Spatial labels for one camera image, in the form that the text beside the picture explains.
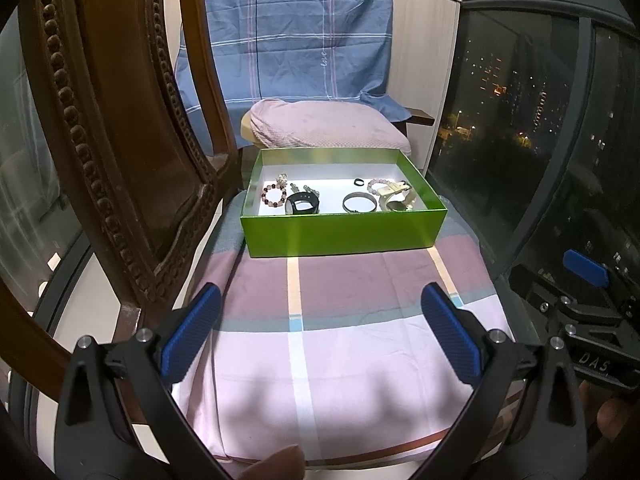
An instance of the pink cushion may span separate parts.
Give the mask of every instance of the pink cushion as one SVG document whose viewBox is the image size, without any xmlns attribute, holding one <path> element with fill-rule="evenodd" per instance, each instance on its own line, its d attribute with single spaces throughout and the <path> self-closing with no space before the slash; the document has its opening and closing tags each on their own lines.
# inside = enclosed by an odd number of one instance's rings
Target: pink cushion
<svg viewBox="0 0 640 480">
<path fill-rule="evenodd" d="M 267 148 L 396 148 L 411 155 L 409 140 L 366 105 L 263 99 L 250 114 L 254 135 Z"/>
</svg>

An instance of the open box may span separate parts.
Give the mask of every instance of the open box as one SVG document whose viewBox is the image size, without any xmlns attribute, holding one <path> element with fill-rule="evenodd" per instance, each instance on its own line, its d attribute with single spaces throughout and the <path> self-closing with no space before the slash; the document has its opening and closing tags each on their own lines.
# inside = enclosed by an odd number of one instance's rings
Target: open box
<svg viewBox="0 0 640 480">
<path fill-rule="evenodd" d="M 300 191 L 306 184 L 320 192 L 318 214 L 286 215 L 284 206 L 273 208 L 262 202 L 263 188 L 275 184 L 281 173 L 287 174 L 287 195 L 292 193 L 292 182 Z M 356 178 L 364 180 L 365 185 L 355 186 Z M 378 206 L 370 213 L 345 212 L 345 195 L 366 192 L 373 178 L 409 183 L 418 195 L 413 208 L 397 212 L 380 211 Z M 270 200 L 277 201 L 279 195 L 274 189 Z M 260 150 L 241 222 L 249 254 L 254 258 L 321 256 L 431 247 L 446 214 L 438 195 L 400 150 L 278 148 Z"/>
</svg>

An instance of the screw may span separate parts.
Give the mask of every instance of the screw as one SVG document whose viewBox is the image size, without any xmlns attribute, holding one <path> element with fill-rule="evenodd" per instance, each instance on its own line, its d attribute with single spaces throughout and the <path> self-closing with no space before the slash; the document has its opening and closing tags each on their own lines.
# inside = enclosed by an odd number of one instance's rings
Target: screw
<svg viewBox="0 0 640 480">
<path fill-rule="evenodd" d="M 78 339 L 78 346 L 82 349 L 87 348 L 91 344 L 92 339 L 90 335 L 83 335 Z"/>
<path fill-rule="evenodd" d="M 489 339 L 494 343 L 504 343 L 507 341 L 507 335 L 502 330 L 494 328 L 489 330 Z"/>
<path fill-rule="evenodd" d="M 136 340 L 141 343 L 146 343 L 147 341 L 151 341 L 151 338 L 154 336 L 153 331 L 150 328 L 141 328 L 136 332 Z"/>
<path fill-rule="evenodd" d="M 551 343 L 551 346 L 556 350 L 562 350 L 564 348 L 564 341 L 562 341 L 562 338 L 558 337 L 557 335 L 553 336 L 549 340 L 549 342 Z"/>
</svg>

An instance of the red and pink beaded bracelet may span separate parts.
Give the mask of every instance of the red and pink beaded bracelet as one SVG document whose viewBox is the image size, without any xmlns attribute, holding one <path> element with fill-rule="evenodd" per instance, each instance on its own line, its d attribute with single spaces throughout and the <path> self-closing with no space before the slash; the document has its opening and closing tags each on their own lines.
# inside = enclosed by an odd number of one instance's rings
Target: red and pink beaded bracelet
<svg viewBox="0 0 640 480">
<path fill-rule="evenodd" d="M 278 186 L 278 187 L 282 192 L 282 197 L 277 202 L 271 202 L 267 198 L 267 192 L 270 191 L 271 189 L 276 189 L 276 185 L 275 184 L 271 184 L 270 186 L 267 186 L 262 190 L 262 194 L 261 194 L 260 197 L 261 197 L 262 201 L 266 205 L 268 205 L 269 207 L 280 207 L 281 205 L 284 205 L 285 200 L 287 199 L 287 190 L 285 189 L 285 187 L 284 186 Z"/>
</svg>

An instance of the wooden chair armrest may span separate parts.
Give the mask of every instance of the wooden chair armrest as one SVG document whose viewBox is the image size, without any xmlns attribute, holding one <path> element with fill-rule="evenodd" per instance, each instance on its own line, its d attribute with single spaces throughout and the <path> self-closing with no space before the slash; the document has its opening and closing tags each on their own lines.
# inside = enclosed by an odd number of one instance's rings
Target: wooden chair armrest
<svg viewBox="0 0 640 480">
<path fill-rule="evenodd" d="M 427 112 L 418 110 L 418 108 L 406 108 L 411 117 L 406 122 L 411 124 L 422 124 L 423 126 L 433 126 L 435 119 L 431 117 Z"/>
</svg>

